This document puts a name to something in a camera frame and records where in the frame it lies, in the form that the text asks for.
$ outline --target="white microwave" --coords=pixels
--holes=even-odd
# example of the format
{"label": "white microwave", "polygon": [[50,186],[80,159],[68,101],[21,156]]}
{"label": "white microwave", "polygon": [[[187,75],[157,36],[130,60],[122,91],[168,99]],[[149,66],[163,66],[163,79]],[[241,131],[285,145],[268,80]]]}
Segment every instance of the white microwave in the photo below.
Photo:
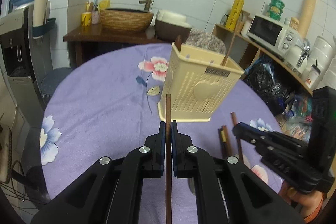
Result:
{"label": "white microwave", "polygon": [[296,30],[264,15],[254,17],[247,35],[282,58],[300,40]]}

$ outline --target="yellow plastic basket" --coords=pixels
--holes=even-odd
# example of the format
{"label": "yellow plastic basket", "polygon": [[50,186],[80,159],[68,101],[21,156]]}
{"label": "yellow plastic basket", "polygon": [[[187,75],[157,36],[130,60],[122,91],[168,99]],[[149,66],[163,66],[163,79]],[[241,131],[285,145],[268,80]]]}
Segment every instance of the yellow plastic basket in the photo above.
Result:
{"label": "yellow plastic basket", "polygon": [[208,122],[244,70],[231,58],[221,66],[225,55],[182,44],[175,44],[169,60],[159,116],[165,121],[166,94],[171,94],[171,118],[177,122]]}

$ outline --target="wooden countertop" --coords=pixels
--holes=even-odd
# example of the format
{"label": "wooden countertop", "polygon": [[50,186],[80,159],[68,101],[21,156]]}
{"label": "wooden countertop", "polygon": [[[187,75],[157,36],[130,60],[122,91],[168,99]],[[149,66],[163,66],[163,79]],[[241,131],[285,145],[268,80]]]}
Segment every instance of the wooden countertop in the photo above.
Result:
{"label": "wooden countertop", "polygon": [[100,24],[90,26],[80,26],[67,33],[63,37],[64,42],[119,42],[131,44],[154,44],[164,43],[164,41],[152,37],[146,32],[141,33],[118,33],[103,29]]}
{"label": "wooden countertop", "polygon": [[[233,33],[232,31],[226,29],[224,26],[216,24],[217,27]],[[279,58],[277,58],[274,54],[270,53],[268,50],[266,50],[265,48],[263,48],[261,45],[257,44],[256,42],[253,42],[252,40],[243,37],[241,34],[237,34],[237,37],[241,38],[242,40],[248,42],[249,44],[252,44],[254,47],[260,49],[261,52],[263,52],[264,54],[268,55],[270,58],[272,58],[276,63],[278,63],[281,67],[283,67],[290,75],[292,75],[295,80],[297,80],[300,85],[302,85],[309,93],[311,96],[313,96],[313,91],[307,87],[307,85],[304,83],[304,81],[297,75],[295,74],[289,67],[287,67]]]}

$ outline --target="yellow cylinder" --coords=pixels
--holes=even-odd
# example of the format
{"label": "yellow cylinder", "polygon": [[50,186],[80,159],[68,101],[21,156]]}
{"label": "yellow cylinder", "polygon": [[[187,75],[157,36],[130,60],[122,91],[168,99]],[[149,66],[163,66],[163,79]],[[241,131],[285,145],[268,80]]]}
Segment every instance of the yellow cylinder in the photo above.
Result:
{"label": "yellow cylinder", "polygon": [[230,31],[233,31],[235,29],[239,15],[243,9],[244,3],[245,3],[244,0],[235,0],[235,2],[232,5],[229,17],[227,18],[225,28],[229,29]]}
{"label": "yellow cylinder", "polygon": [[302,12],[299,20],[299,27],[297,29],[301,38],[304,39],[307,36],[307,32],[313,18],[313,13],[316,5],[316,0],[304,0]]}

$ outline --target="green container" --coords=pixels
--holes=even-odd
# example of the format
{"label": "green container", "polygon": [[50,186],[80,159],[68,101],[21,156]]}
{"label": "green container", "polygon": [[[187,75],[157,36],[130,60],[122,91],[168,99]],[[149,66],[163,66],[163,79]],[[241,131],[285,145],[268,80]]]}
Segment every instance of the green container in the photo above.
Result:
{"label": "green container", "polygon": [[281,19],[285,4],[281,0],[271,0],[266,15],[277,21]]}

